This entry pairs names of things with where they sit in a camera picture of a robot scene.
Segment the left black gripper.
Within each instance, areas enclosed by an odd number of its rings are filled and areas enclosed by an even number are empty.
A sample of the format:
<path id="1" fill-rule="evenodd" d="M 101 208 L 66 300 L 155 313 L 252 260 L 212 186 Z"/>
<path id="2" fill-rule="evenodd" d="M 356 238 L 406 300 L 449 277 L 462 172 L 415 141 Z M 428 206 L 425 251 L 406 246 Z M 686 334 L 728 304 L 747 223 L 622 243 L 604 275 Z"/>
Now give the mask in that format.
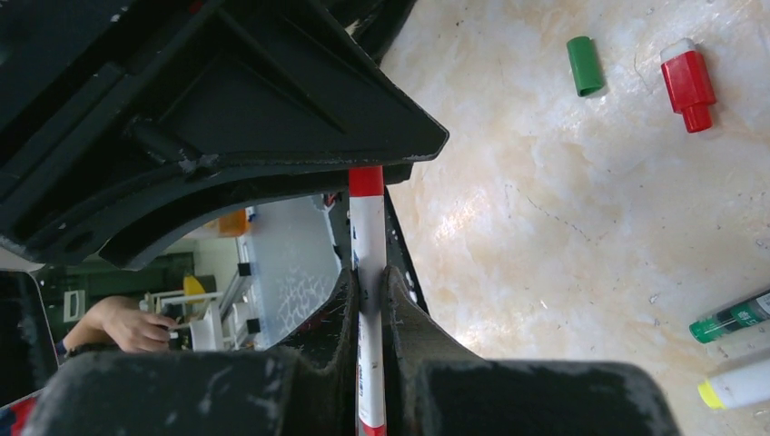
<path id="1" fill-rule="evenodd" d="M 138 270 L 223 213 L 388 183 L 448 131 L 381 70 L 410 1 L 4 1 L 1 265 Z"/>

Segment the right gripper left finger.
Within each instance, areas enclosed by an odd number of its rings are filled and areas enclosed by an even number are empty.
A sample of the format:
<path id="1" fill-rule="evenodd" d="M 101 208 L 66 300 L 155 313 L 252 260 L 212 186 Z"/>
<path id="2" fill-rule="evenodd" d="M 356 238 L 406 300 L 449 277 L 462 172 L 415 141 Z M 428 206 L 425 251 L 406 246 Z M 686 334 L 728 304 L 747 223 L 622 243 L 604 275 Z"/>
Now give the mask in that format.
<path id="1" fill-rule="evenodd" d="M 88 352 L 37 397 L 25 435 L 352 435 L 359 284 L 328 321 L 262 352 Z"/>

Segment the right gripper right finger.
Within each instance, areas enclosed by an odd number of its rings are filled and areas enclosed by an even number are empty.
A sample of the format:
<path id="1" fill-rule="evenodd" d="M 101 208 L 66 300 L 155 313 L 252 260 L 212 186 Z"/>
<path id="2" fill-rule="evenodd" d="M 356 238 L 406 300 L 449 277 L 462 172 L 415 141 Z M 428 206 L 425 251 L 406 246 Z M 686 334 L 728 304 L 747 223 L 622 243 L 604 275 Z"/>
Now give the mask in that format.
<path id="1" fill-rule="evenodd" d="M 410 298 L 387 267 L 383 294 L 390 435 L 677 435 L 652 378 L 623 362 L 485 360 Z"/>

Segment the red cap white marker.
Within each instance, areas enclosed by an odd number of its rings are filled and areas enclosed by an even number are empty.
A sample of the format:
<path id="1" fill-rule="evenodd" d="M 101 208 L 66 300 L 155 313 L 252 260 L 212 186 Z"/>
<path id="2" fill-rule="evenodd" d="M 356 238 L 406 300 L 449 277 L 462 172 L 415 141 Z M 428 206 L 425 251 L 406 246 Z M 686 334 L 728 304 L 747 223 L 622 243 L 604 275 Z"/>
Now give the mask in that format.
<path id="1" fill-rule="evenodd" d="M 380 166 L 349 170 L 351 263 L 359 283 L 357 408 L 361 435 L 387 433 L 380 277 L 387 265 Z"/>

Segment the dark green ink pen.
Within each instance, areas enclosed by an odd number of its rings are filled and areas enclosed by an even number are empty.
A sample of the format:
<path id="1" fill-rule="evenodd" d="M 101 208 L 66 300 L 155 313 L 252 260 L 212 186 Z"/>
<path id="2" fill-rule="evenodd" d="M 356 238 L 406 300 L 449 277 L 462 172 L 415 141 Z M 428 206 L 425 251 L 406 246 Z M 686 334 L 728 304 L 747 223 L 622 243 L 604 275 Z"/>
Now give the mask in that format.
<path id="1" fill-rule="evenodd" d="M 689 325 L 700 343 L 717 339 L 769 320 L 769 291 L 746 298 Z"/>

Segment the yellow cap white marker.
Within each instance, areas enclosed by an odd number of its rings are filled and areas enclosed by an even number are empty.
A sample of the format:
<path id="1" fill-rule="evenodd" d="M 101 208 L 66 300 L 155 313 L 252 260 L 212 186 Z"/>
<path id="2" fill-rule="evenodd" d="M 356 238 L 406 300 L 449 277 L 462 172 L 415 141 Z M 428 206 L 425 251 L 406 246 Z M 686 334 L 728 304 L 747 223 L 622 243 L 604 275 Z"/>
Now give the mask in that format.
<path id="1" fill-rule="evenodd" d="M 705 379 L 698 394 L 712 410 L 730 410 L 769 401 L 769 360 L 753 362 Z"/>

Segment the green pen cap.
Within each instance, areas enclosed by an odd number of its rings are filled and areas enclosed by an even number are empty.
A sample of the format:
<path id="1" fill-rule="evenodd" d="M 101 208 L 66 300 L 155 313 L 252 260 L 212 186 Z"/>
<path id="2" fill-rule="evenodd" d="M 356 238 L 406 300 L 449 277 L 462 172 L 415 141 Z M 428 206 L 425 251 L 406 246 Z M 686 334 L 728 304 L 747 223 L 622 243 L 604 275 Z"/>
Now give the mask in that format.
<path id="1" fill-rule="evenodd" d="M 576 36 L 567 41 L 566 48 L 577 95 L 587 97 L 601 91 L 606 82 L 594 41 Z"/>

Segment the red stepped pen cap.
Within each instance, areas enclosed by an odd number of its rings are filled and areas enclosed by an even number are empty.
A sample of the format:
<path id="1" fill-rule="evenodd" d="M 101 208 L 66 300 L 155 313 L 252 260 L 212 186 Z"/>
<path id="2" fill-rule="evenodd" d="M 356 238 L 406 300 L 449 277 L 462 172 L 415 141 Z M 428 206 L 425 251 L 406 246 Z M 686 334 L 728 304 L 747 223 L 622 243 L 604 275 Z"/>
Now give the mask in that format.
<path id="1" fill-rule="evenodd" d="M 710 129 L 710 107 L 716 103 L 706 61 L 689 38 L 682 38 L 660 52 L 661 73 L 675 114 L 682 116 L 686 130 Z"/>

